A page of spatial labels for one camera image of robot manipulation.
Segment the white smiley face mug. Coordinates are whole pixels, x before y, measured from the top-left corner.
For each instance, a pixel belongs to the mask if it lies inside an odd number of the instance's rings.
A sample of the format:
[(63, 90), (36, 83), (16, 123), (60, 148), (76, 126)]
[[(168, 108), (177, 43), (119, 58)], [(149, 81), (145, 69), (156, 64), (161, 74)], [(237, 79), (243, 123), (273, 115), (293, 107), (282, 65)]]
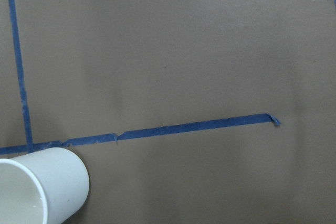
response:
[(63, 223), (86, 202), (89, 174), (72, 151), (53, 147), (1, 159), (1, 223)]

